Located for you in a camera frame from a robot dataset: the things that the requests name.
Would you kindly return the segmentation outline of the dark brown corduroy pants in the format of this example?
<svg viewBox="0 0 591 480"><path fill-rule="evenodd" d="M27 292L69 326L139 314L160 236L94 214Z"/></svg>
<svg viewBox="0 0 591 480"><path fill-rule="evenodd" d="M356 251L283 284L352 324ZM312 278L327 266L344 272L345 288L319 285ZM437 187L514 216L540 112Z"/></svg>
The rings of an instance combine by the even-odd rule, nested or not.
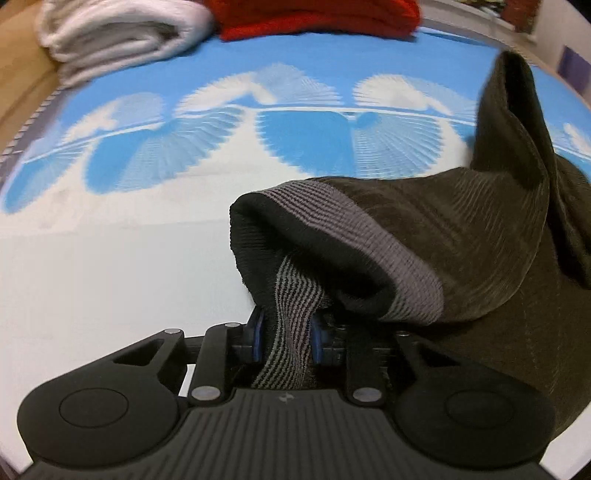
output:
<svg viewBox="0 0 591 480"><path fill-rule="evenodd" d="M324 177L242 195L230 247L263 309L259 389L314 382L311 316L404 322L541 391L566 430L590 401L590 185L553 149L532 71L501 53L469 166Z"/></svg>

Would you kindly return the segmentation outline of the blue white patterned bed sheet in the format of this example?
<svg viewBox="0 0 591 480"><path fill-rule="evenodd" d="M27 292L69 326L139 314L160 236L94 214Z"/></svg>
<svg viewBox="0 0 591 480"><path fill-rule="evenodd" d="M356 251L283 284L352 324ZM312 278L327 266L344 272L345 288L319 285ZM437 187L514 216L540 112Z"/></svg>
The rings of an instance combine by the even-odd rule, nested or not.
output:
<svg viewBox="0 0 591 480"><path fill-rule="evenodd" d="M469 166L505 51L441 32L211 39L61 95L1 188L2 458L25 479L571 478L590 401L557 432L536 387L404 322L366 328L383 406L314 382L187 398L187 339L259 307L231 205ZM524 60L554 151L590 185L589 108Z"/></svg>

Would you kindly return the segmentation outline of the red folded garment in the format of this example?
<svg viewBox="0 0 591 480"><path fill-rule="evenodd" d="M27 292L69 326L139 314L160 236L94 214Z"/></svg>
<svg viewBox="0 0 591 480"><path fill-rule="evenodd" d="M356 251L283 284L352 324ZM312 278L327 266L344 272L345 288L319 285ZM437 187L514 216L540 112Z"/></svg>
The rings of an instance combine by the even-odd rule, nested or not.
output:
<svg viewBox="0 0 591 480"><path fill-rule="evenodd" d="M224 41L301 32L338 32L405 38L421 24L416 1L206 1Z"/></svg>

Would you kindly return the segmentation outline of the white folded towel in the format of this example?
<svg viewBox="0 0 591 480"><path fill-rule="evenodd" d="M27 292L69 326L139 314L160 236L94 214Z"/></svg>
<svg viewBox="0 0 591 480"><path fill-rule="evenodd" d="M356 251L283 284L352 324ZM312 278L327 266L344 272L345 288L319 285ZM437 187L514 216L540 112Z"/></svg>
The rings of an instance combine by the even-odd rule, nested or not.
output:
<svg viewBox="0 0 591 480"><path fill-rule="evenodd" d="M39 44L73 87L105 74L174 57L211 34L214 18L200 1L43 1Z"/></svg>

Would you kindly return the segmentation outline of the purple box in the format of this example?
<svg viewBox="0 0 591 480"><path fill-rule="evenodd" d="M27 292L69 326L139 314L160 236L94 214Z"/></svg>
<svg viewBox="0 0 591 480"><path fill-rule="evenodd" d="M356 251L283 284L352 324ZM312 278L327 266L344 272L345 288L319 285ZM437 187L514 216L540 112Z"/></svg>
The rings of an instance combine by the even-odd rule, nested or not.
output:
<svg viewBox="0 0 591 480"><path fill-rule="evenodd" d="M579 94L589 85L591 65L570 47L563 48L558 74Z"/></svg>

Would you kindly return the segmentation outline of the wooden bed frame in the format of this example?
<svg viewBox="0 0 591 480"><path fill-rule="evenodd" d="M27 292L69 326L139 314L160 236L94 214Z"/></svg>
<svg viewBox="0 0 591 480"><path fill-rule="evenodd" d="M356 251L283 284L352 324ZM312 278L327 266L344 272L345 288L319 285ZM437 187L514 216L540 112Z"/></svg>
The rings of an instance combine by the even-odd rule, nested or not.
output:
<svg viewBox="0 0 591 480"><path fill-rule="evenodd" d="M58 64L37 40L41 6L41 1L8 1L1 8L1 148L59 85Z"/></svg>

